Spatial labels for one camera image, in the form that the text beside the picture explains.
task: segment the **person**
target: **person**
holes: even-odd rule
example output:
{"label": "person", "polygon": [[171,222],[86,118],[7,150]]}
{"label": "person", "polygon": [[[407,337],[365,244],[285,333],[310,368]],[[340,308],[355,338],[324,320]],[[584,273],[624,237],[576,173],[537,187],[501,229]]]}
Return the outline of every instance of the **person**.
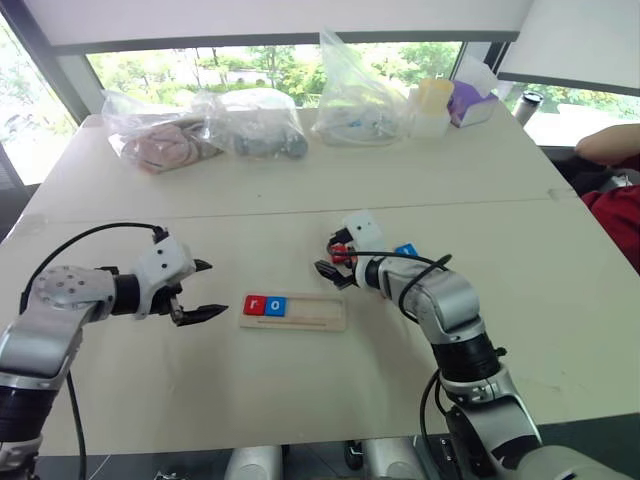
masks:
{"label": "person", "polygon": [[640,274],[640,184],[593,191],[611,168],[640,172],[640,124],[616,125],[583,138],[576,157],[554,162],[631,265]]}

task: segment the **black chair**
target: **black chair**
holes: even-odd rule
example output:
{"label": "black chair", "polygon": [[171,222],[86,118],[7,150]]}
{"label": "black chair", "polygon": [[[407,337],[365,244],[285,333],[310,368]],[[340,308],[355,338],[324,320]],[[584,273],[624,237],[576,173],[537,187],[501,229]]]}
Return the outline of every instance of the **black chair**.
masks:
{"label": "black chair", "polygon": [[29,190],[0,144],[0,241],[13,228],[30,198]]}

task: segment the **blue block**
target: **blue block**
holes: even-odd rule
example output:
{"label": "blue block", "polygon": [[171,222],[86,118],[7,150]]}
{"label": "blue block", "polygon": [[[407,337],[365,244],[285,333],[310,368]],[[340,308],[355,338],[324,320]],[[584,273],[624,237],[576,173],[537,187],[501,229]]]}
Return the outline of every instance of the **blue block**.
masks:
{"label": "blue block", "polygon": [[413,248],[413,245],[407,243],[406,245],[402,245],[394,250],[396,253],[404,253],[406,255],[418,255],[416,249]]}
{"label": "blue block", "polygon": [[285,297],[269,297],[267,298],[267,308],[264,314],[267,317],[284,317],[287,310],[287,299]]}

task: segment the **red clothing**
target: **red clothing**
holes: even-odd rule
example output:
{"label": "red clothing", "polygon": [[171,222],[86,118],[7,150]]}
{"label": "red clothing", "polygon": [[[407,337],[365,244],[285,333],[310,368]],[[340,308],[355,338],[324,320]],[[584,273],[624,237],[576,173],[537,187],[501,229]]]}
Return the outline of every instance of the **red clothing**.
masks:
{"label": "red clothing", "polygon": [[582,200],[640,273],[640,185],[590,192]]}

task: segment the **metal cylinder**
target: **metal cylinder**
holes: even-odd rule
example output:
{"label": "metal cylinder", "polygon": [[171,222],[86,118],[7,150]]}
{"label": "metal cylinder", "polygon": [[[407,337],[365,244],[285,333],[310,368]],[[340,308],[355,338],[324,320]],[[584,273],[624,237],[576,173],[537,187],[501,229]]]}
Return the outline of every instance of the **metal cylinder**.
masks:
{"label": "metal cylinder", "polygon": [[520,122],[523,127],[529,121],[529,119],[536,113],[538,107],[542,104],[544,97],[539,93],[526,91],[516,102],[516,106],[513,109],[513,116]]}

